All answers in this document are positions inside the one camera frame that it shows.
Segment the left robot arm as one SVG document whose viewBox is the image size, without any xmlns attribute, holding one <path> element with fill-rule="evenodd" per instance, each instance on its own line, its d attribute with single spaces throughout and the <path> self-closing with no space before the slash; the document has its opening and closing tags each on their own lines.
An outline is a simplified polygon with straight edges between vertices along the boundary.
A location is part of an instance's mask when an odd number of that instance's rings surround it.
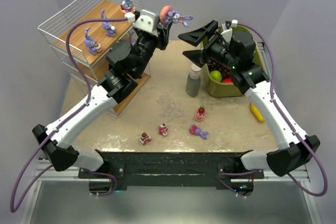
<svg viewBox="0 0 336 224">
<path fill-rule="evenodd" d="M 106 110 L 123 102 L 137 87 L 156 49 L 165 50 L 172 22 L 155 22 L 145 29 L 135 24 L 138 35 L 134 45 L 127 40 L 114 43 L 107 55 L 109 70 L 89 87 L 88 94 L 56 121 L 36 125 L 32 133 L 52 167 L 62 172 L 70 167 L 97 171 L 106 166 L 100 151 L 80 151 L 72 143 Z"/>
</svg>

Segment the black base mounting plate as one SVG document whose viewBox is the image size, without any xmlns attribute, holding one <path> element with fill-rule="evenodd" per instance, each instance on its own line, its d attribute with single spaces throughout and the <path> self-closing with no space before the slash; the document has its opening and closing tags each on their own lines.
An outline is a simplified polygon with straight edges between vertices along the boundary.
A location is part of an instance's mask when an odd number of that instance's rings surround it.
<svg viewBox="0 0 336 224">
<path fill-rule="evenodd" d="M 215 187 L 244 196 L 254 190 L 262 171 L 245 175 L 241 152 L 102 152 L 105 164 L 98 171 L 117 179 L 117 189 L 130 186 Z"/>
</svg>

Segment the purple bunny with tube toy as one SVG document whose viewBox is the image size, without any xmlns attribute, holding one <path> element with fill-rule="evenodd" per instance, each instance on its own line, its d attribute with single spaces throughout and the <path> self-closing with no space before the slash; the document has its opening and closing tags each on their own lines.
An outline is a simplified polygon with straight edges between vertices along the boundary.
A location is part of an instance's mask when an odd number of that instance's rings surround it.
<svg viewBox="0 0 336 224">
<path fill-rule="evenodd" d="M 107 19 L 107 17 L 105 16 L 105 10 L 101 10 L 100 12 L 100 16 L 101 18 Z M 102 23 L 102 27 L 106 32 L 106 35 L 109 37 L 115 37 L 116 36 L 116 27 L 112 26 L 109 22 L 103 22 Z"/>
</svg>

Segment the small purple bunny strawberry toy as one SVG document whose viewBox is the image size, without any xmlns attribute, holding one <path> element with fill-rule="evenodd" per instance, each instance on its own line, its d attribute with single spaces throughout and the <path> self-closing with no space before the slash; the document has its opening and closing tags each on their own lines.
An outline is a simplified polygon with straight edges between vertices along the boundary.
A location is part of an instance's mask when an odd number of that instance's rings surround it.
<svg viewBox="0 0 336 224">
<path fill-rule="evenodd" d="M 202 139 L 207 140 L 208 132 L 203 131 L 197 125 L 192 124 L 189 128 L 189 132 L 193 135 L 200 136 Z"/>
</svg>

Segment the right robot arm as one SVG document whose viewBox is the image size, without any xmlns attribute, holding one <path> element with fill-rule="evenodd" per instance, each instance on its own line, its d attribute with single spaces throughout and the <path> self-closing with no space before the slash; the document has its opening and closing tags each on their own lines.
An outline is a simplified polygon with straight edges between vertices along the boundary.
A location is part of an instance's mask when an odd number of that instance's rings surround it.
<svg viewBox="0 0 336 224">
<path fill-rule="evenodd" d="M 271 130 L 277 149 L 243 154 L 241 163 L 246 170 L 270 169 L 282 177 L 312 159 L 320 140 L 295 122 L 271 90 L 270 77 L 254 62 L 256 43 L 250 32 L 231 28 L 220 33 L 218 22 L 213 20 L 178 38 L 194 47 L 203 46 L 183 52 L 192 63 L 202 67 L 213 59 L 228 68 L 232 84 L 257 108 Z"/>
</svg>

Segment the dark red grape bunch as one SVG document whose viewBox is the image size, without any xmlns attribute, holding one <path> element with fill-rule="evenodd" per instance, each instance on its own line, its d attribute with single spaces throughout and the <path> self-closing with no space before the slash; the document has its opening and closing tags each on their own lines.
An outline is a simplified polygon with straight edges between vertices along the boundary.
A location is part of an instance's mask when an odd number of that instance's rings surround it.
<svg viewBox="0 0 336 224">
<path fill-rule="evenodd" d="M 210 59 L 207 62 L 207 67 L 208 67 L 209 72 L 219 71 L 221 73 L 223 79 L 226 79 L 226 78 L 230 77 L 229 69 L 227 67 L 225 67 L 223 64 L 218 63 L 217 61 L 215 61 L 213 59 Z"/>
</svg>

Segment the pink bear cake slice toy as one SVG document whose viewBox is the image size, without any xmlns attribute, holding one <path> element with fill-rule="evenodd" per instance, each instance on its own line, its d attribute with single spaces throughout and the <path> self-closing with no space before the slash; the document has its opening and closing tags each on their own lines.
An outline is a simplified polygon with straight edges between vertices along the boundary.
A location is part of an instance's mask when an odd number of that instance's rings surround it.
<svg viewBox="0 0 336 224">
<path fill-rule="evenodd" d="M 148 133 L 143 132 L 140 136 L 139 136 L 139 141 L 142 145 L 147 145 L 147 143 L 150 143 L 152 141 L 151 136 L 148 135 Z"/>
</svg>

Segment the green apple toy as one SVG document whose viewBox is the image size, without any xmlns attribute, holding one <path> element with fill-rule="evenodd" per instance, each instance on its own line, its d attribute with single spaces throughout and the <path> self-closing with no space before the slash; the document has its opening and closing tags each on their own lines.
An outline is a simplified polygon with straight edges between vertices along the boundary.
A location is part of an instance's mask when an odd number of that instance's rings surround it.
<svg viewBox="0 0 336 224">
<path fill-rule="evenodd" d="M 213 70 L 209 73 L 210 77 L 217 82 L 221 82 L 222 81 L 222 74 L 220 71 L 218 70 Z"/>
</svg>

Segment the green plastic fruit bin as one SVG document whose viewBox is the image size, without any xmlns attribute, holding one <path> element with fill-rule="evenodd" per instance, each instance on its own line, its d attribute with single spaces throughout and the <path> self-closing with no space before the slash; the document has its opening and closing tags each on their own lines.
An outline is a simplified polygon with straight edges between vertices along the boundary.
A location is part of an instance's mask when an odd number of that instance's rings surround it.
<svg viewBox="0 0 336 224">
<path fill-rule="evenodd" d="M 252 33 L 252 31 L 247 28 L 246 26 L 238 25 L 236 28 L 233 28 L 233 32 L 238 31 L 238 30 L 245 30 L 248 31 L 252 34 L 253 39 L 256 43 L 256 49 L 254 52 L 254 63 L 260 65 L 264 70 L 264 63 L 262 59 L 262 54 L 259 49 L 260 43 L 257 41 L 256 35 Z M 227 98 L 227 97 L 240 97 L 242 96 L 240 90 L 233 85 L 233 83 L 222 83 L 222 82 L 217 82 L 214 81 L 208 71 L 207 64 L 204 65 L 202 68 L 203 70 L 203 77 L 204 77 L 204 83 L 205 83 L 205 88 L 207 93 L 214 97 L 214 98 Z"/>
</svg>

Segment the purple bunny pink donut toy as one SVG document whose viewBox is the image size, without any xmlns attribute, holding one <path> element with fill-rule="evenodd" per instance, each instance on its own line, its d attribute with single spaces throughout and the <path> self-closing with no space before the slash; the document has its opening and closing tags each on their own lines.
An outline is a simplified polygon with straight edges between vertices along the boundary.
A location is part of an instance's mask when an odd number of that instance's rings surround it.
<svg viewBox="0 0 336 224">
<path fill-rule="evenodd" d="M 134 31 L 129 32 L 129 37 L 130 37 L 130 44 L 131 46 L 134 46 L 137 41 L 137 34 Z"/>
</svg>

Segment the pink bear donut strawberry toy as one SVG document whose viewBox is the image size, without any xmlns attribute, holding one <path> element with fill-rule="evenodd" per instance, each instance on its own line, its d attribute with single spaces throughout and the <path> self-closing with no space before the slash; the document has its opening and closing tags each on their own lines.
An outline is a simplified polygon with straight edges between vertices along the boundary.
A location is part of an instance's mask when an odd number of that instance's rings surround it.
<svg viewBox="0 0 336 224">
<path fill-rule="evenodd" d="M 195 120 L 198 122 L 204 121 L 206 117 L 206 110 L 204 106 L 200 106 L 195 112 Z"/>
</svg>

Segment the spray bottle white cap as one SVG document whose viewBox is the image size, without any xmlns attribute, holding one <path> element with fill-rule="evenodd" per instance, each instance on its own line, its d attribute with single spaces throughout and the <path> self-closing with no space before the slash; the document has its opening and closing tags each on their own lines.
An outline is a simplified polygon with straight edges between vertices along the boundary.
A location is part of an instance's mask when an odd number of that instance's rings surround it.
<svg viewBox="0 0 336 224">
<path fill-rule="evenodd" d="M 191 71 L 187 76 L 186 92 L 191 97 L 196 97 L 201 85 L 201 68 L 196 64 L 191 65 Z"/>
</svg>

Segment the yellow mango toy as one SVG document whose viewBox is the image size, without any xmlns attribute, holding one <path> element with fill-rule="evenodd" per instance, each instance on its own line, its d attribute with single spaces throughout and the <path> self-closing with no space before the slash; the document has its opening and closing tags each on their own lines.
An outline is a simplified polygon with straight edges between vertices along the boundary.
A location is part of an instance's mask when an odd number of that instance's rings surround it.
<svg viewBox="0 0 336 224">
<path fill-rule="evenodd" d="M 258 109 L 256 108 L 256 106 L 253 103 L 250 104 L 250 109 L 251 109 L 252 114 L 256 117 L 256 119 L 259 122 L 264 122 L 265 121 L 265 119 L 263 118 L 263 116 L 261 115 L 261 113 L 258 111 Z"/>
</svg>

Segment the red apple toy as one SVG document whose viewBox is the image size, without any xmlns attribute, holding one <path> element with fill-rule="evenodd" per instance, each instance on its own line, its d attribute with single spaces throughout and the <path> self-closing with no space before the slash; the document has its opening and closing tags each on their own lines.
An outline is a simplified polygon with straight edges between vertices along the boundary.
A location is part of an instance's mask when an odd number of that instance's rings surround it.
<svg viewBox="0 0 336 224">
<path fill-rule="evenodd" d="M 232 83 L 232 79 L 231 78 L 225 78 L 222 83 Z"/>
</svg>

